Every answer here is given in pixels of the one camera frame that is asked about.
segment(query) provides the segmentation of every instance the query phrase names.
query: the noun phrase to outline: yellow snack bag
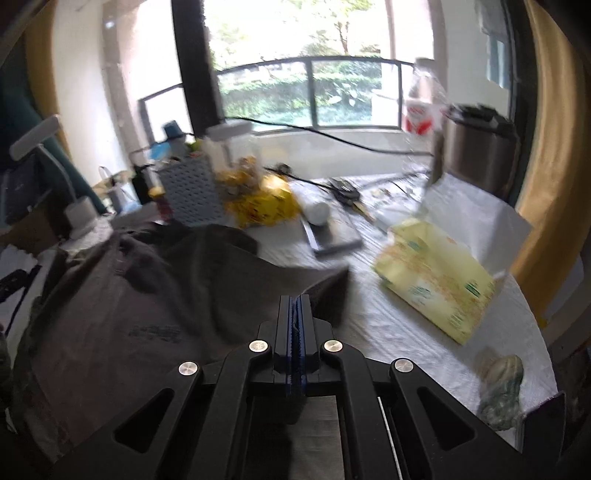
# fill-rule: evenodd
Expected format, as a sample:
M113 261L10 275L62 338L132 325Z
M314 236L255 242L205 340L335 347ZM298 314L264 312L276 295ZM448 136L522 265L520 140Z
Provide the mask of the yellow snack bag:
M240 228L271 226L300 213L289 184L276 175L265 175L255 193L227 202L226 208L235 215Z

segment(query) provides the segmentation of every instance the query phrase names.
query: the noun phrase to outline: white lamp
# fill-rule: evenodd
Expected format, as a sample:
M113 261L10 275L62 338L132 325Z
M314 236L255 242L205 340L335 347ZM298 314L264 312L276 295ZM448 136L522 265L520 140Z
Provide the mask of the white lamp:
M66 207L64 213L72 226L70 238L75 240L95 227L98 213L88 197L76 199L74 186L64 167L43 146L43 142L53 137L60 129L60 118L57 115L52 115L14 142L9 149L9 153L13 160L19 161L37 148L58 168L68 185L68 191L72 197L72 203Z

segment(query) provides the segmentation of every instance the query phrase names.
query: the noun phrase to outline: yellow curtain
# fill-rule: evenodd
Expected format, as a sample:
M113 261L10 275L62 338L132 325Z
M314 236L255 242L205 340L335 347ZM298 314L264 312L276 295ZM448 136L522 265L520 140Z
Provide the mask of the yellow curtain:
M50 0L31 21L24 34L29 86L43 118L59 113L52 49L56 3L56 0ZM71 157L64 132L60 130L57 138L66 154Z
M591 84L550 15L525 0L538 63L534 147L517 211L533 230L512 268L539 322L591 226Z

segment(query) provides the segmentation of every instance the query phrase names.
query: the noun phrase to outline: yellow tissue box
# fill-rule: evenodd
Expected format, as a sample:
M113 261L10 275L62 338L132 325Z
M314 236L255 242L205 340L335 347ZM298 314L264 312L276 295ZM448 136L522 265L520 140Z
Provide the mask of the yellow tissue box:
M374 270L390 290L460 344L466 343L495 292L489 273L440 228L418 219L393 227Z

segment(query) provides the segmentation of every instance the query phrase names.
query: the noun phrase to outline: glass jar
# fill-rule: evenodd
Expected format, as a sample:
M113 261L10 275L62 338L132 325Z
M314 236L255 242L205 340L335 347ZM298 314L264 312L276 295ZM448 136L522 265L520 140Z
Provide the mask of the glass jar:
M203 149L210 157L224 197L258 190L262 172L252 124L245 120L229 121L208 128L206 135Z

